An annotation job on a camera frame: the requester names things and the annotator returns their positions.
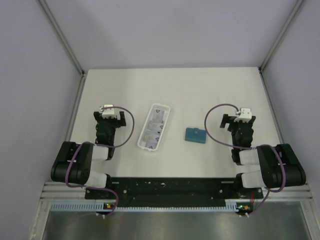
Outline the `white plastic basket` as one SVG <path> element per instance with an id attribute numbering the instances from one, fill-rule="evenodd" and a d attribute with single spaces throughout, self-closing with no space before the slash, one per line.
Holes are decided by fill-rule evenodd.
<path id="1" fill-rule="evenodd" d="M 151 105 L 137 141 L 137 146 L 140 149 L 149 152 L 158 150 L 170 112 L 171 108 L 168 105 L 160 103 Z"/>

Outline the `blue leather card holder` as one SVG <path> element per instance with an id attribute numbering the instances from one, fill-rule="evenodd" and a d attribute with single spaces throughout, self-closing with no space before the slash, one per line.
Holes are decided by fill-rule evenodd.
<path id="1" fill-rule="evenodd" d="M 205 144 L 207 133 L 204 129 L 187 127 L 185 130 L 184 140 L 187 142 Z"/>

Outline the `silver VIP card top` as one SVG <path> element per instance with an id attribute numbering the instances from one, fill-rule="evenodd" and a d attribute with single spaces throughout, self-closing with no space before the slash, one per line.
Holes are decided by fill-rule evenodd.
<path id="1" fill-rule="evenodd" d="M 153 114 L 152 114 L 152 118 L 151 121 L 153 123 L 160 123 L 160 124 L 164 124 L 165 123 L 165 114 L 166 111 L 163 109 L 155 109 Z"/>

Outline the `silver vip card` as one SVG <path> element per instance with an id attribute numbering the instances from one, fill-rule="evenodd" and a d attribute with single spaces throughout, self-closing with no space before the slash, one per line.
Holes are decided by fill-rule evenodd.
<path id="1" fill-rule="evenodd" d="M 147 125 L 147 129 L 151 132 L 161 133 L 164 128 L 163 122 L 152 122 L 150 121 Z"/>
<path id="2" fill-rule="evenodd" d="M 158 132 L 146 132 L 143 137 L 145 142 L 145 147 L 148 149 L 156 149 L 160 139 L 160 134 Z"/>
<path id="3" fill-rule="evenodd" d="M 153 123 L 160 123 L 160 124 L 164 124 L 165 123 L 165 114 L 166 111 L 163 109 L 155 109 L 153 114 L 152 114 L 152 118 L 151 121 Z"/>

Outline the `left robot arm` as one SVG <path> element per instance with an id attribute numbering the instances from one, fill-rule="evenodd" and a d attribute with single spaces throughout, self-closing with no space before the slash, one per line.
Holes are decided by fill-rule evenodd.
<path id="1" fill-rule="evenodd" d="M 54 182 L 68 183 L 76 186 L 96 188 L 102 198 L 109 198 L 114 191 L 110 176 L 93 170 L 93 162 L 110 161 L 115 152 L 116 129 L 127 125 L 125 113 L 106 114 L 105 111 L 93 113 L 96 120 L 95 142 L 76 143 L 64 141 L 50 171 Z"/>

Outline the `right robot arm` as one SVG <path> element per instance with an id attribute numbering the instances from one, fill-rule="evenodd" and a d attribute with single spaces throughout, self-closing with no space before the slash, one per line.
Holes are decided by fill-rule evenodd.
<path id="1" fill-rule="evenodd" d="M 302 186 L 306 183 L 306 173 L 300 164 L 292 147 L 288 143 L 278 144 L 272 149 L 261 145 L 256 149 L 249 149 L 253 141 L 253 116 L 248 122 L 236 121 L 235 116 L 224 114 L 220 127 L 228 124 L 231 132 L 231 157 L 238 166 L 258 166 L 258 170 L 238 173 L 233 192 L 239 198 L 245 198 L 252 188 L 276 189 Z"/>

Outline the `silver VIP card middle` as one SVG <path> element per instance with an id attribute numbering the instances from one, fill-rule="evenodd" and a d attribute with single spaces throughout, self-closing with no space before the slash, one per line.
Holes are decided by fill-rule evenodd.
<path id="1" fill-rule="evenodd" d="M 147 129 L 151 132 L 161 133 L 164 128 L 163 122 L 152 122 L 150 121 L 147 125 Z"/>

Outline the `silver VIP card bottom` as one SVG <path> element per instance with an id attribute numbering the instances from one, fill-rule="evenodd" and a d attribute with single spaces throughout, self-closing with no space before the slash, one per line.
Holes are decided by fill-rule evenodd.
<path id="1" fill-rule="evenodd" d="M 160 134 L 158 132 L 146 132 L 143 137 L 145 142 L 145 147 L 148 149 L 156 149 L 160 139 Z"/>

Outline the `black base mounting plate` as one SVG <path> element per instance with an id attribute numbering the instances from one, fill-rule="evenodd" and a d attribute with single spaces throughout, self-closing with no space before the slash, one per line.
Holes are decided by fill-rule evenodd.
<path id="1" fill-rule="evenodd" d="M 243 188 L 235 178 L 109 177 L 106 187 L 120 198 L 138 196 L 208 196 L 213 199 L 262 199 L 261 188 Z"/>

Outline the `aluminium frame rail front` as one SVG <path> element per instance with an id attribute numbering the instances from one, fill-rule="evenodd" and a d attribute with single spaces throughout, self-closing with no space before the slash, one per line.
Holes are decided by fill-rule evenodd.
<path id="1" fill-rule="evenodd" d="M 70 188 L 60 182 L 46 182 L 40 199 L 44 201 L 85 201 L 85 190 Z M 304 202 L 312 201 L 313 196 L 307 184 L 302 186 L 285 187 L 281 192 L 271 192 L 266 199 L 268 202 Z"/>

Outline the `left aluminium corner post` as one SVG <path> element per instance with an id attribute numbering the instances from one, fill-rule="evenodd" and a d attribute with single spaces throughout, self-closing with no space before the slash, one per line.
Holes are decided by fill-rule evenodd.
<path id="1" fill-rule="evenodd" d="M 85 74 L 84 69 L 82 68 L 80 62 L 78 61 L 74 51 L 72 50 L 71 45 L 69 44 L 65 34 L 63 33 L 62 29 L 60 28 L 53 12 L 51 11 L 48 3 L 46 0 L 37 0 L 36 1 L 44 13 L 45 17 L 47 18 L 50 26 L 53 29 L 53 32 L 55 33 L 57 39 L 59 40 L 63 50 L 65 51 L 66 55 L 68 56 L 69 60 L 75 67 L 76 71 L 79 73 L 80 76 L 83 76 Z"/>

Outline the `aluminium corner post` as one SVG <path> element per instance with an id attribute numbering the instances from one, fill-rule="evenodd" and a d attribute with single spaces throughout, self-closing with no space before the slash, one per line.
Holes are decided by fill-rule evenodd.
<path id="1" fill-rule="evenodd" d="M 46 0 L 37 0 L 36 1 L 44 13 L 45 17 L 47 18 L 50 26 L 53 29 L 53 32 L 55 33 L 57 39 L 59 40 L 63 50 L 65 51 L 66 55 L 68 56 L 69 60 L 75 67 L 76 71 L 79 73 L 80 76 L 83 76 L 85 74 L 84 69 L 82 68 L 80 62 L 78 61 L 74 51 L 72 50 L 71 45 L 69 44 L 65 34 L 63 33 L 62 29 L 60 28 L 53 12 L 51 11 L 48 3 Z"/>
<path id="2" fill-rule="evenodd" d="M 259 72 L 262 74 L 263 71 L 266 69 L 270 61 L 272 60 L 273 56 L 276 54 L 278 48 L 281 46 L 283 40 L 285 39 L 288 31 L 290 30 L 291 26 L 293 25 L 294 21 L 298 17 L 299 13 L 303 9 L 306 0 L 297 0 L 289 13 L 288 17 L 286 18 L 283 26 L 280 29 L 275 41 L 273 42 L 271 48 L 269 49 L 267 55 L 265 56 L 262 64 L 260 65 Z"/>

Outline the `right aluminium corner post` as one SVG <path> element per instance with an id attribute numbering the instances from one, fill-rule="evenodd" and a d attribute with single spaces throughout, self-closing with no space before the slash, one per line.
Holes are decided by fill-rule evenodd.
<path id="1" fill-rule="evenodd" d="M 272 60 L 273 56 L 276 54 L 278 48 L 281 46 L 283 40 L 285 39 L 288 31 L 290 30 L 291 26 L 293 25 L 294 21 L 298 17 L 299 13 L 303 9 L 306 0 L 297 0 L 289 13 L 288 17 L 286 18 L 283 26 L 280 29 L 275 41 L 273 42 L 271 48 L 269 49 L 267 55 L 265 56 L 262 64 L 260 65 L 259 72 L 262 74 L 263 71 L 266 69 L 270 61 Z"/>

